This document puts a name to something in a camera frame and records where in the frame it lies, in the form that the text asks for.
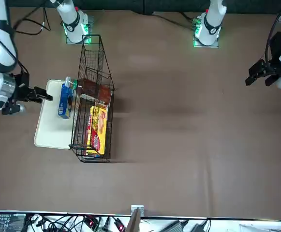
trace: brown bottle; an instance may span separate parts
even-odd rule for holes
[[[65,86],[76,90],[77,95],[86,94],[95,98],[96,88],[98,87],[97,99],[105,102],[106,105],[110,103],[111,90],[107,86],[97,85],[93,81],[81,79],[79,81],[66,77]]]

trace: black wire basket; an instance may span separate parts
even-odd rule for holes
[[[101,36],[83,41],[69,147],[81,162],[110,162],[114,84]]]

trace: black cable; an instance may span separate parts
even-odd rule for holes
[[[28,21],[28,22],[37,24],[37,25],[39,25],[39,26],[42,27],[42,28],[39,30],[39,32],[36,32],[36,33],[29,33],[29,32],[18,31],[18,30],[17,30],[16,32],[17,32],[17,33],[20,33],[20,34],[25,34],[25,35],[39,35],[39,34],[43,31],[43,28],[46,29],[47,31],[51,31],[51,26],[50,26],[50,24],[49,24],[48,15],[47,15],[47,11],[46,11],[45,7],[43,8],[43,12],[44,12],[44,19],[43,19],[43,22],[44,22],[44,23],[47,22],[49,28],[45,27],[45,26],[42,25],[41,23],[38,23],[38,22],[36,22],[36,21],[34,21],[34,20],[32,20],[32,19],[25,18],[25,19],[23,19],[23,21]]]
[[[15,59],[16,63],[18,63],[19,66],[21,67],[21,70],[23,71],[23,69],[24,69],[24,71],[29,75],[30,73],[29,73],[28,69],[19,61],[19,59],[17,57],[15,57],[12,54],[12,52],[5,46],[5,44],[1,40],[0,40],[0,44],[9,53],[9,55]]]
[[[160,16],[160,15],[158,15],[158,14],[152,14],[152,16],[155,16],[155,17],[158,17],[158,18],[162,18],[162,19],[164,19],[164,20],[166,20],[166,21],[168,21],[168,22],[170,22],[170,23],[173,23],[173,24],[175,24],[175,25],[177,25],[177,26],[180,26],[180,27],[183,27],[183,28],[187,28],[187,29],[192,30],[192,26],[191,26],[191,27],[185,26],[185,25],[183,25],[183,24],[181,24],[181,23],[178,23],[178,22],[173,21],[173,20],[171,20],[171,19],[165,18],[165,17]]]
[[[16,29],[19,27],[19,25],[23,22],[24,19],[30,17],[34,12],[36,12],[39,8],[43,7],[45,5],[45,3],[47,2],[48,0],[43,0],[43,2],[35,7],[31,12],[29,12],[28,14],[26,14],[23,18],[19,19],[16,21],[13,29],[16,31]]]
[[[184,12],[179,12],[179,13],[189,22],[191,22],[193,20],[193,18],[188,17]]]
[[[266,41],[266,48],[265,48],[265,63],[266,63],[267,68],[272,72],[274,72],[275,70],[270,66],[270,64],[268,62],[268,48],[269,48],[269,42],[270,42],[270,39],[271,39],[271,35],[272,35],[272,33],[273,33],[273,31],[276,27],[276,24],[277,24],[280,16],[281,16],[281,10],[277,14],[277,17],[276,17],[273,25],[271,26],[271,29],[270,29],[270,32],[269,32],[269,35],[268,35],[268,38],[267,38],[267,41]]]
[[[36,232],[35,229],[34,229],[34,227],[33,227],[33,223],[32,223],[31,220],[30,220],[30,226],[32,227],[33,231]]]
[[[211,229],[211,219],[209,219],[209,222],[210,222],[210,224],[209,224],[208,229],[207,229],[207,231],[206,231],[206,232],[209,232],[209,231],[210,231],[210,229]]]
[[[98,223],[97,223],[97,226],[95,227],[94,232],[97,232],[98,227],[100,226],[100,223],[101,223],[101,218],[100,218],[100,217],[98,217]]]

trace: yellow package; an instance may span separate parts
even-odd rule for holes
[[[105,153],[107,127],[107,110],[104,105],[96,104],[90,108],[89,123],[87,127],[87,145],[95,150],[86,150],[87,155],[96,154],[96,157]]]

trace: white tray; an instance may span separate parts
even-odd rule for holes
[[[64,81],[50,80],[47,83],[47,93],[53,97],[52,101],[43,100],[37,129],[34,138],[35,146],[68,150],[72,139],[73,117],[69,119],[58,115],[59,99]]]

